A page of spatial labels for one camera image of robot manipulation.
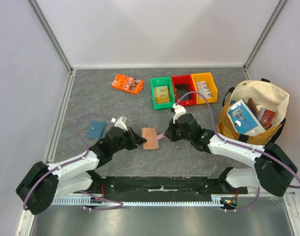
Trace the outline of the gold cards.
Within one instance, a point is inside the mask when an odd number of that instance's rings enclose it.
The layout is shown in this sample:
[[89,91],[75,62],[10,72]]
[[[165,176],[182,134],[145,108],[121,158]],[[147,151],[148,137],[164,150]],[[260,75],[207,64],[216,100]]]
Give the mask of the gold cards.
[[155,87],[154,91],[154,100],[156,104],[169,103],[169,89],[167,86]]

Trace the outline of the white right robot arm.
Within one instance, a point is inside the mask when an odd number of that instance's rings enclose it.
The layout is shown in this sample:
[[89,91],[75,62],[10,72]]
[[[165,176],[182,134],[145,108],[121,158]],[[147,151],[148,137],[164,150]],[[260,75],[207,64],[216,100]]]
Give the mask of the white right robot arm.
[[171,142],[186,140],[200,152],[222,155],[247,165],[246,169],[227,168],[224,178],[218,181],[219,190],[225,194],[239,187],[261,187],[282,197],[298,171],[279,145],[250,145],[226,138],[202,128],[192,114],[171,119],[164,135]]

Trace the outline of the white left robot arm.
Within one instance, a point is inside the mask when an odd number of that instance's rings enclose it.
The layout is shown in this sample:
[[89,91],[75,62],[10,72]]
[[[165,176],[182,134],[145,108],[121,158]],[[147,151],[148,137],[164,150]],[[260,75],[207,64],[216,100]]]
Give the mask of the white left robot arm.
[[115,153],[134,150],[146,142],[130,127],[127,130],[112,127],[103,138],[75,157],[52,165],[35,163],[16,188],[23,209],[38,215],[59,197],[81,190],[96,193],[101,181],[93,171],[111,161]]

